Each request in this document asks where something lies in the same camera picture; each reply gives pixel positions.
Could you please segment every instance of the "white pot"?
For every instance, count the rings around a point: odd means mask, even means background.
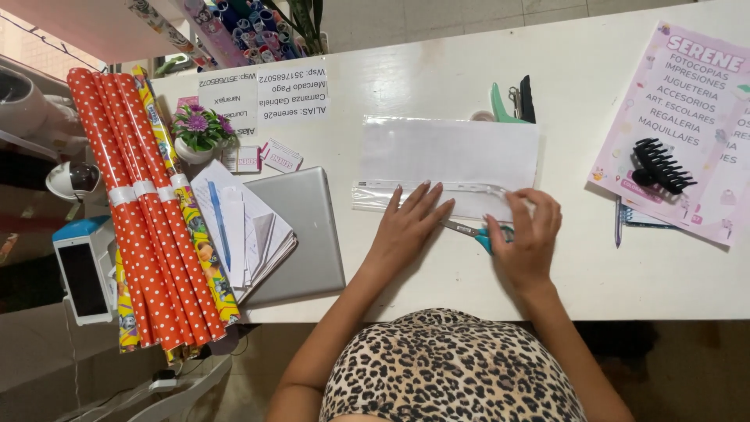
[[[181,137],[175,140],[175,152],[179,158],[182,158],[188,164],[203,164],[214,156],[213,148],[208,151],[196,151],[190,148]]]

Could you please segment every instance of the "black hair claw clip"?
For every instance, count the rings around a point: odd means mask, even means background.
[[[692,176],[685,176],[687,171],[678,171],[683,166],[675,166],[677,160],[669,161],[672,155],[666,155],[664,145],[657,138],[647,138],[635,143],[633,151],[643,168],[633,172],[633,180],[643,187],[658,183],[671,194],[681,194],[684,188],[696,185]]]

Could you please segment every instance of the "leopard print top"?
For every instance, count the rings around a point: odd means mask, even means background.
[[[331,371],[319,422],[344,414],[392,422],[586,420],[568,377],[531,334],[450,309],[357,334]]]

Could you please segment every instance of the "white desk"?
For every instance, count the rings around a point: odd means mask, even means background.
[[[538,187],[562,204],[565,217],[552,278],[570,316],[577,320],[748,318],[749,231],[726,252],[679,231],[625,228],[617,250],[613,195],[585,188],[587,173],[657,21],[747,45],[747,16],[750,2],[717,0],[333,54],[325,58],[331,98],[327,120],[261,127],[257,137],[243,143],[273,137],[300,152],[304,167],[325,168],[343,267],[350,279],[381,217],[351,210],[363,115],[467,119],[477,110],[491,110],[492,82],[498,82],[505,97],[509,86],[530,74],[544,142]],[[174,111],[177,98],[196,95],[197,76],[155,80],[154,90],[162,106]],[[510,110],[509,101],[505,102]],[[260,176],[275,174],[265,167]],[[520,318],[480,245],[449,230],[436,237],[421,264],[384,293],[368,320],[390,321],[430,307],[458,309],[491,320]],[[318,297],[255,309],[250,320],[318,321],[334,299]]]

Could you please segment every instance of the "silver laptop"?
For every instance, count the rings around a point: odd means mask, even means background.
[[[299,243],[242,305],[276,302],[346,287],[328,179],[323,168],[308,168],[244,185],[292,226]]]

